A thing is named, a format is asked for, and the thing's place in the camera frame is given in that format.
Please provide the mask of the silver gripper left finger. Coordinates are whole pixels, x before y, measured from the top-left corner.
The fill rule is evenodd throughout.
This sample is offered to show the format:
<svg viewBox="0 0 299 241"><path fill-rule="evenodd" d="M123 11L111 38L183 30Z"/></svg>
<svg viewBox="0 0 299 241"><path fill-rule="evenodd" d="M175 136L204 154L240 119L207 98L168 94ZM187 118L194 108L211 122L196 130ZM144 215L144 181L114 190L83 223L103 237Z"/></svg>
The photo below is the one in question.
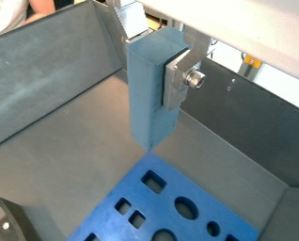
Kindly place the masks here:
<svg viewBox="0 0 299 241"><path fill-rule="evenodd" d="M132 43L150 34L143 4L138 0L114 0L114 10L127 43Z"/></svg>

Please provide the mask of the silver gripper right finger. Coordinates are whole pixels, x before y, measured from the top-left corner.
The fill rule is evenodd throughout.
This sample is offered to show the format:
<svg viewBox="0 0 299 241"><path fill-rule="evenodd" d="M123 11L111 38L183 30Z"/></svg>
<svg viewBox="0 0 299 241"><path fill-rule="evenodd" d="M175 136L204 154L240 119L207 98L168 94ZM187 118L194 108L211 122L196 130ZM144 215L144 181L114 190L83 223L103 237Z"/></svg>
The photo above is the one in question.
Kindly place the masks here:
<svg viewBox="0 0 299 241"><path fill-rule="evenodd" d="M166 64L163 106L174 110L186 99L190 88L203 85L202 61L207 56L211 38L190 26L183 28L183 41L187 48Z"/></svg>

